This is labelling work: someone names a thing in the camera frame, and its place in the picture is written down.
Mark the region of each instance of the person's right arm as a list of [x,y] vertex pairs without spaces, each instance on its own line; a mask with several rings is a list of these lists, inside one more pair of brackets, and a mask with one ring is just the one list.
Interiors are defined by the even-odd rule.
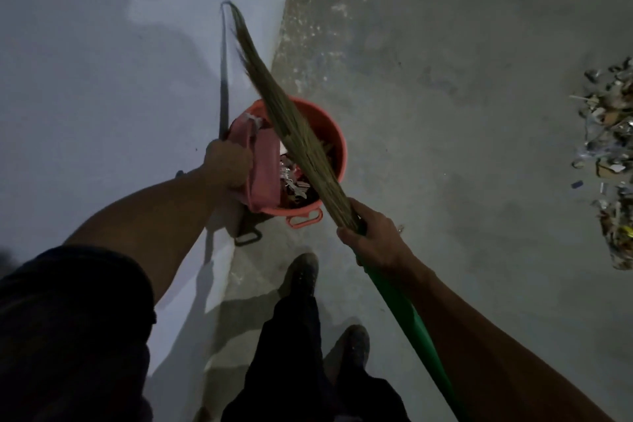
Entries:
[[473,422],[611,421],[567,379],[444,285],[400,238],[391,219],[351,199],[367,235],[341,241],[411,300]]

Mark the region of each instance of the black sleeve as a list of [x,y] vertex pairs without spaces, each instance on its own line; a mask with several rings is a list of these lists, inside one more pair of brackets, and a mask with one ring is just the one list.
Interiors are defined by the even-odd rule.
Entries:
[[132,259],[87,246],[44,252],[0,281],[0,413],[138,419],[155,322]]

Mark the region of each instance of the hand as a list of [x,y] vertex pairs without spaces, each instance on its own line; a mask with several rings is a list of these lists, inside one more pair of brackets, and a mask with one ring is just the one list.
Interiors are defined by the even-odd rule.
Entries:
[[390,218],[358,200],[350,198],[349,201],[367,224],[367,235],[363,237],[342,227],[336,230],[336,234],[362,259],[363,264],[386,273],[400,273],[412,260],[416,260]]
[[253,154],[233,142],[214,140],[206,148],[202,171],[210,184],[239,187],[253,166]]

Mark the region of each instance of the orange bucket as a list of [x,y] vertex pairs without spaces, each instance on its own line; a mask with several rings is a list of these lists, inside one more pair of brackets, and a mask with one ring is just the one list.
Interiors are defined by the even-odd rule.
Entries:
[[[295,103],[301,114],[306,118],[312,130],[314,130],[316,137],[319,138],[319,140],[332,144],[334,147],[336,167],[333,168],[336,178],[341,182],[347,167],[347,144],[345,143],[341,128],[332,120],[332,117],[318,105],[298,97],[288,96],[288,98]],[[244,110],[244,113],[270,121],[266,113],[264,102],[261,99]],[[261,211],[268,215],[274,215],[275,217],[285,217],[288,226],[293,229],[300,229],[316,224],[323,218],[321,204],[321,200],[317,200],[299,209],[281,209],[278,207],[276,209],[262,209]],[[316,215],[311,218],[312,212],[316,212]],[[294,218],[307,218],[307,220],[294,224],[292,223]]]

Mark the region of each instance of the person's left arm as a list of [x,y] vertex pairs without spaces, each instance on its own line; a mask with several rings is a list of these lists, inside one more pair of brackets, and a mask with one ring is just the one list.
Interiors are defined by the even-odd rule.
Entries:
[[108,205],[84,222],[64,245],[101,247],[133,258],[147,274],[156,303],[218,200],[226,189],[244,184],[252,162],[248,149],[213,141],[202,166]]

